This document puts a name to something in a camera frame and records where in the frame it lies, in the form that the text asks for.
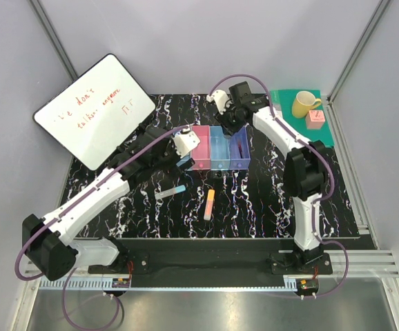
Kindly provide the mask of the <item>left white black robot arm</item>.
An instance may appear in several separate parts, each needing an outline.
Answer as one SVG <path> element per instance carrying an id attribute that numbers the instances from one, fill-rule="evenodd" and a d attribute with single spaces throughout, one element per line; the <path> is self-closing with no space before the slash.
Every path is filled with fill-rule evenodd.
<path id="1" fill-rule="evenodd" d="M 139 127 L 136 139 L 126 148 L 118 148 L 99 176 L 80 193 L 41 218 L 31 214 L 23 220 L 22 248 L 14 263 L 16 276 L 29 280 L 20 271 L 22 257 L 50 281 L 93 265 L 123 272 L 130 258 L 128 248 L 119 240 L 80 240 L 77 235 L 101 211 L 156 172 L 181 175 L 194 161 L 189 159 L 183 166 L 178 163 L 199 144 L 200 138 L 189 125 L 172 130 Z"/>

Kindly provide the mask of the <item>yellow mug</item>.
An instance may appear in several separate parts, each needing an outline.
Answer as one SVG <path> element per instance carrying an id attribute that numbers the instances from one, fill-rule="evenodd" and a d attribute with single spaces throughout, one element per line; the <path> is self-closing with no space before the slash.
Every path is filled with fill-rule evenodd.
<path id="1" fill-rule="evenodd" d="M 321 104 L 321 98 L 317 98 L 309 91 L 302 90 L 295 96 L 291 113 L 295 118 L 301 119 L 304 118 L 310 110 L 315 110 Z"/>

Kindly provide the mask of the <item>grey marker with blue cap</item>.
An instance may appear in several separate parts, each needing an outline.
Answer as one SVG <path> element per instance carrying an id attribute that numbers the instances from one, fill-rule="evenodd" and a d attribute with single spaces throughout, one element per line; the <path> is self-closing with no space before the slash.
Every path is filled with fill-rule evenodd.
<path id="1" fill-rule="evenodd" d="M 185 185 L 179 185 L 177 187 L 171 188 L 171 189 L 167 189 L 161 192 L 157 192 L 155 194 L 155 198 L 156 199 L 165 199 L 166 197 L 171 197 L 173 195 L 182 193 L 186 190 L 186 186 Z"/>

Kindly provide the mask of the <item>white dry-erase board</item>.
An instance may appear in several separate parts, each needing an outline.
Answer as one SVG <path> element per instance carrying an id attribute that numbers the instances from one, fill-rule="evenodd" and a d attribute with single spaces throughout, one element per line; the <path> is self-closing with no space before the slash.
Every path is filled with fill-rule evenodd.
<path id="1" fill-rule="evenodd" d="M 107 54 L 33 119 L 89 170 L 96 170 L 154 110 L 154 102 L 119 59 Z"/>

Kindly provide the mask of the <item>sky blue bin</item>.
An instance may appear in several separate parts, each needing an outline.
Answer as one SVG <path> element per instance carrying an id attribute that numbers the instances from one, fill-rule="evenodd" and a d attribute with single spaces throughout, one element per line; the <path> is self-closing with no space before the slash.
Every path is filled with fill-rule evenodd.
<path id="1" fill-rule="evenodd" d="M 228 170 L 231 162 L 229 140 L 220 126 L 210 127 L 211 170 Z"/>

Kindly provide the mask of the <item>pink bin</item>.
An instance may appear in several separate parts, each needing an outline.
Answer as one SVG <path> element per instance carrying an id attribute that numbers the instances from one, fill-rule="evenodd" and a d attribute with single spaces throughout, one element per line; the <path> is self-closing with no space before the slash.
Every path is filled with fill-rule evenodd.
<path id="1" fill-rule="evenodd" d="M 211 168 L 210 127 L 193 126 L 193 132 L 199 138 L 199 145 L 191 152 L 194 160 L 193 170 L 209 170 Z"/>

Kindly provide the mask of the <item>orange pink highlighter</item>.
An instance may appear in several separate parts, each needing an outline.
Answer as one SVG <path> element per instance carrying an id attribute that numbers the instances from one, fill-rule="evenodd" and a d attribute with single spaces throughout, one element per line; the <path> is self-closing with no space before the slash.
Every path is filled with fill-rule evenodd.
<path id="1" fill-rule="evenodd" d="M 212 217 L 213 204 L 215 199 L 215 191 L 214 189 L 209 189 L 206 196 L 206 205 L 204 210 L 203 220 L 210 221 Z"/>

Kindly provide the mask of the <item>red pen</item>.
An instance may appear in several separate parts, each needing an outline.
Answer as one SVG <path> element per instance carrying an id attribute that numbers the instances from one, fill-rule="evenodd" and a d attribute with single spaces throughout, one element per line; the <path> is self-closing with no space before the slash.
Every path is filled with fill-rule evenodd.
<path id="1" fill-rule="evenodd" d="M 240 154 L 240 159 L 244 158 L 244 148 L 242 147 L 242 142 L 238 139 L 237 140 L 238 151 Z"/>

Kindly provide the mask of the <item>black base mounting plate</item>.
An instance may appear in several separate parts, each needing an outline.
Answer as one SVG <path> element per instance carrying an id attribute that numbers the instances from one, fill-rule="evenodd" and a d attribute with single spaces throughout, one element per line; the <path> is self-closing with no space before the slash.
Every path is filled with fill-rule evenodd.
<path id="1" fill-rule="evenodd" d="M 135 274 L 162 268 L 257 268 L 273 274 L 333 273 L 321 247 L 299 253 L 293 239 L 120 239 Z"/>

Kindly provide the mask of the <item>black marble pattern mat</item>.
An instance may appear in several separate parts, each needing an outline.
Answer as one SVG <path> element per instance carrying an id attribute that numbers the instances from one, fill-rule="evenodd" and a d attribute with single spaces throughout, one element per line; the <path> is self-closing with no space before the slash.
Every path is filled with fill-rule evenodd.
<path id="1" fill-rule="evenodd" d="M 152 125 L 171 129 L 185 123 L 217 126 L 205 94 L 154 94 Z M 246 129 L 248 170 L 189 171 L 181 179 L 154 175 L 109 205 L 78 237 L 117 238 L 286 238 L 294 233 L 293 200 L 284 191 L 284 157 L 261 132 Z M 334 147 L 324 158 L 335 178 L 334 192 L 320 207 L 321 237 L 357 237 L 358 227 Z M 83 190 L 106 162 L 90 171 L 78 160 L 70 165 L 58 205 Z M 186 190 L 157 200 L 155 194 L 185 185 Z M 210 221 L 204 220 L 209 190 L 215 191 Z"/>

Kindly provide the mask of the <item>green book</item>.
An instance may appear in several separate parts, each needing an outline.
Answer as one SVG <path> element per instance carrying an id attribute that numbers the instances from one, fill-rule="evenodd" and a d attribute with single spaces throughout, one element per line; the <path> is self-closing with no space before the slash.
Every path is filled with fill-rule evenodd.
<path id="1" fill-rule="evenodd" d="M 319 129 L 308 129 L 305 118 L 297 119 L 292 115 L 292 105 L 299 91 L 293 89 L 271 90 L 273 106 L 277 111 L 282 112 L 284 120 L 301 135 L 312 141 L 321 140 L 325 146 L 333 147 L 334 141 L 327 121 Z"/>

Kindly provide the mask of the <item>pink cube box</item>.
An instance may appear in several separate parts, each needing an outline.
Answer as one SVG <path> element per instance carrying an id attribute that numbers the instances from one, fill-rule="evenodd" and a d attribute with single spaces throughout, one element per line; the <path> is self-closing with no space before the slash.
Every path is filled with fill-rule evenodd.
<path id="1" fill-rule="evenodd" d="M 310 110 L 305 118 L 308 130 L 319 130 L 325 124 L 326 119 L 322 110 Z"/>

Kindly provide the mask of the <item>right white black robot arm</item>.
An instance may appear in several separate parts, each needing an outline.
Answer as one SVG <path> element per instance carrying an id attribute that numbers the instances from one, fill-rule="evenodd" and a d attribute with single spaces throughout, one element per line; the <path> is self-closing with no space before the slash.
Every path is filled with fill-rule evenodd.
<path id="1" fill-rule="evenodd" d="M 214 90 L 207 100 L 217 108 L 215 119 L 223 133 L 233 136 L 246 125 L 264 134 L 285 158 L 284 191 L 293 199 L 295 234 L 293 251 L 282 264 L 308 273 L 324 253 L 320 234 L 320 202 L 331 169 L 322 156 L 325 145 L 310 141 L 293 129 L 274 109 L 268 97 L 257 97 L 247 82 L 231 86 L 228 92 Z"/>

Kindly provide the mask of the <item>light blue bin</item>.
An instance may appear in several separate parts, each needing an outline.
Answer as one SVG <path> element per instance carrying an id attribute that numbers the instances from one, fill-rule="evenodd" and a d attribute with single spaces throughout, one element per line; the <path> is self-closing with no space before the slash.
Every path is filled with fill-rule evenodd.
<path id="1" fill-rule="evenodd" d="M 177 167 L 183 172 L 191 170 L 194 165 L 195 161 L 189 154 L 183 157 L 179 162 L 177 162 Z"/>

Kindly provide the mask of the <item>purple bin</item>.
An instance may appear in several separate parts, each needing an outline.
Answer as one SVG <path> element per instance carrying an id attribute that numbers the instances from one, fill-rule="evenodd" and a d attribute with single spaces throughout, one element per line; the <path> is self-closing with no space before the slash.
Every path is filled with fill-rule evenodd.
<path id="1" fill-rule="evenodd" d="M 246 128 L 243 127 L 235 133 L 230 141 L 230 170 L 248 170 L 251 154 Z"/>

